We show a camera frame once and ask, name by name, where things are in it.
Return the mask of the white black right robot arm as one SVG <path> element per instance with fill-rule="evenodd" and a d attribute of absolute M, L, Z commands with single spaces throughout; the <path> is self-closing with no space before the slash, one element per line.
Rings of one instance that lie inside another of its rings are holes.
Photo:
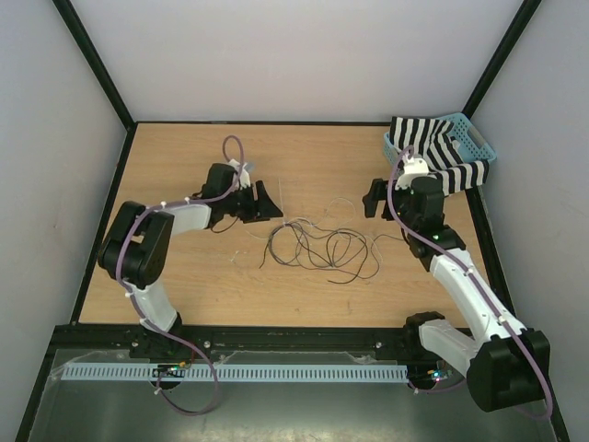
<path fill-rule="evenodd" d="M 383 218 L 399 223 L 410 252 L 450 295 L 470 330 L 464 334 L 438 312 L 417 313 L 406 320 L 404 351 L 414 358 L 440 356 L 484 412 L 544 401 L 550 413 L 548 338 L 516 318 L 480 275 L 465 242 L 445 222 L 442 183 L 418 177 L 397 189 L 374 179 L 362 202 L 367 218 L 385 205 Z"/>

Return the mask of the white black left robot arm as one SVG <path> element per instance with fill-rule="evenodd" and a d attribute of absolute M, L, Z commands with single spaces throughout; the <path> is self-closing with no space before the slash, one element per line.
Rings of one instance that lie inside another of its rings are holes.
<path fill-rule="evenodd" d="M 128 201 L 111 223 L 98 266 L 123 286 L 140 324 L 153 332 L 151 345 L 162 356 L 178 354 L 184 344 L 183 333 L 175 329 L 180 315 L 160 280 L 170 240 L 188 231 L 211 229 L 227 215 L 244 224 L 283 216 L 264 183 L 252 182 L 248 167 L 234 159 L 212 164 L 201 190 L 191 197 L 154 207 Z"/>

